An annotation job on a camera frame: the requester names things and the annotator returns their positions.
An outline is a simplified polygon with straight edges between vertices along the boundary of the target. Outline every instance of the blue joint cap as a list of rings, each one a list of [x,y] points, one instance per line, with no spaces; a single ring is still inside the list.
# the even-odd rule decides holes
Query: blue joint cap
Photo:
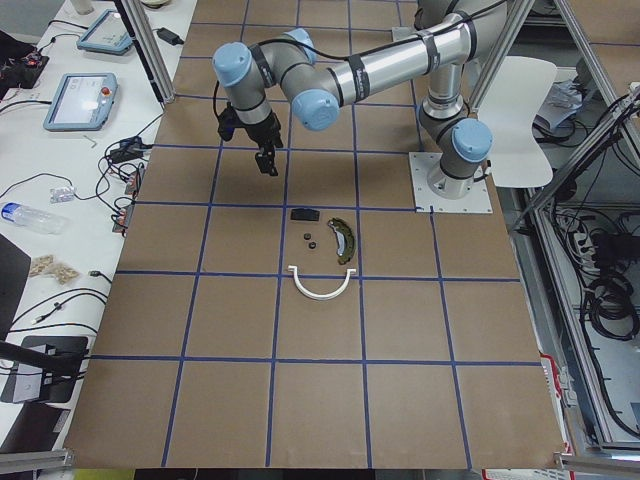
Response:
[[[453,127],[453,148],[469,163],[480,163],[491,150],[493,135],[484,123],[474,118],[465,118]]]
[[[291,102],[293,114],[308,130],[319,131],[330,127],[340,115],[336,97],[325,90],[314,88],[296,95]]]
[[[311,41],[311,37],[309,36],[309,34],[304,28],[296,28],[295,30],[285,32],[285,35],[288,35],[289,37],[293,38],[294,40],[297,40],[300,43],[304,43],[308,47],[315,48],[313,46],[313,42]],[[311,65],[315,65],[316,60],[318,58],[316,55],[316,52],[313,52],[308,48],[305,48],[304,53],[307,54],[307,58],[311,62]]]
[[[251,52],[244,43],[226,43],[213,54],[213,69],[223,87],[238,84],[250,68]]]

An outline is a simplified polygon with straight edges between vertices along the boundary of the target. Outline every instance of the blue-framed tablet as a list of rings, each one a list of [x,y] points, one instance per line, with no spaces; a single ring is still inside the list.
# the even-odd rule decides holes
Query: blue-framed tablet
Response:
[[[76,45],[90,52],[123,55],[133,42],[117,10],[105,10],[82,35]]]
[[[118,90],[113,73],[67,73],[62,76],[44,128],[52,132],[100,130]]]

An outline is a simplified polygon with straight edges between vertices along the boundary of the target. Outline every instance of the white curved handle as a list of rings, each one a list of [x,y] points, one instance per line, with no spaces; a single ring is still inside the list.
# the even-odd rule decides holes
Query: white curved handle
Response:
[[[298,278],[298,267],[295,265],[289,265],[288,270],[290,272],[293,272],[293,281],[296,284],[296,287],[298,287],[298,290],[300,290],[300,293],[302,293],[305,297],[309,297],[312,298],[314,300],[331,300],[332,298],[336,298],[338,295],[340,295],[342,292],[344,292],[347,289],[347,285],[349,285],[349,280],[351,279],[351,275],[355,275],[356,273],[356,269],[355,268],[348,268],[347,269],[347,276],[344,278],[344,282],[342,282],[342,285],[340,285],[338,287],[338,289],[334,292],[331,293],[313,293],[310,292],[309,290],[307,290],[306,288],[304,288],[304,286],[302,285],[302,283],[300,283],[300,279]]]

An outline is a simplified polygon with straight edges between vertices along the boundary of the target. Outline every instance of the white desk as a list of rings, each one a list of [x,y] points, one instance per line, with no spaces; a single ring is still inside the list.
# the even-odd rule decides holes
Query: white desk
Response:
[[[183,39],[197,0],[174,0],[158,10],[146,10],[152,28],[166,27]],[[77,15],[67,0],[56,16],[82,25],[90,25],[109,8],[111,2],[94,2],[95,11],[89,15]],[[52,36],[60,33],[82,33],[78,28],[54,23],[49,27],[38,45],[49,43]],[[0,191],[9,185],[32,175],[48,172],[63,175],[71,179],[81,197],[91,196],[100,177],[97,169],[98,159],[111,143],[135,135],[149,121],[162,112],[147,77],[142,68],[135,48],[124,56],[105,55],[78,50],[75,38],[59,37],[45,48],[43,53],[50,57],[37,88],[21,90],[0,106],[19,100],[51,100],[60,78],[69,72],[112,72],[118,78],[119,89],[109,120],[97,132],[61,132],[53,133],[43,129],[42,122],[47,113],[47,105],[16,106],[0,114]],[[158,41],[158,45],[171,77],[175,74],[182,46],[171,46]],[[6,98],[12,97],[16,90],[10,90]],[[146,143],[152,143],[159,121],[154,123],[142,135]],[[104,195],[108,202],[124,193],[124,184],[110,180],[112,188]],[[40,235],[24,228],[15,227],[7,222],[0,223],[0,233],[24,250],[32,258],[53,254],[57,261],[67,263],[81,276],[69,285],[61,286],[53,278],[34,277],[27,282],[18,314],[46,297],[69,288],[89,287],[109,290],[108,283],[100,277],[87,275],[89,270],[100,270],[112,277],[120,256],[123,238],[111,233],[110,210],[97,199],[90,201],[74,200],[68,203],[50,204],[49,189],[63,186],[65,182],[51,177],[41,177],[21,185],[2,200],[27,204],[29,206],[63,215],[71,220],[61,235]],[[31,326],[31,320],[48,312],[53,301],[43,305],[22,319],[15,328]],[[69,302],[65,308],[52,315],[40,325],[79,322],[97,328],[100,324],[103,305],[90,297],[81,297]],[[10,333],[7,340],[20,344],[29,334],[41,335],[92,335],[80,327],[64,327],[39,330],[36,332]],[[4,387],[7,377],[0,379],[0,388]],[[56,405],[73,409],[79,388],[74,398],[64,404]],[[4,439],[15,421],[21,405],[0,403],[0,442]],[[70,419],[67,420],[55,448],[60,448],[66,435]]]

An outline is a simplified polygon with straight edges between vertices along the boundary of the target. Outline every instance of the power adapter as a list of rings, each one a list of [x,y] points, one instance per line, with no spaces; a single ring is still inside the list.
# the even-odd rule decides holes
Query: power adapter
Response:
[[[184,43],[184,40],[180,38],[180,35],[173,33],[171,30],[164,27],[156,30],[156,34],[169,45],[182,45]]]

